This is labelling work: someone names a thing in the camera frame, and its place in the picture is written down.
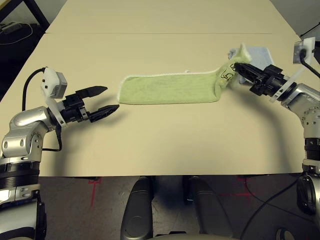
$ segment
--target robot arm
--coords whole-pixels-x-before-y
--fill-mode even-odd
[[[0,152],[0,239],[45,238],[46,213],[38,182],[42,151],[61,150],[61,131],[67,123],[95,122],[119,107],[108,105],[93,113],[86,111],[83,98],[102,93],[107,89],[104,86],[78,90],[57,103],[55,99],[63,98],[66,87],[62,73],[45,68],[41,89],[48,108],[22,111],[10,121]],[[53,130],[57,133],[59,149],[43,148],[45,134]]]
[[[252,84],[251,92],[277,99],[300,119],[305,159],[302,161],[304,175],[297,182],[297,205],[314,217],[320,229],[320,92],[303,83],[296,84],[273,65],[264,70],[246,63],[235,63],[234,66],[236,72]]]

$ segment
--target green towel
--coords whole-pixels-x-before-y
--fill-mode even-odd
[[[222,90],[236,74],[234,63],[249,63],[244,44],[222,67],[211,72],[129,76],[118,93],[122,104],[191,104],[218,101]]]

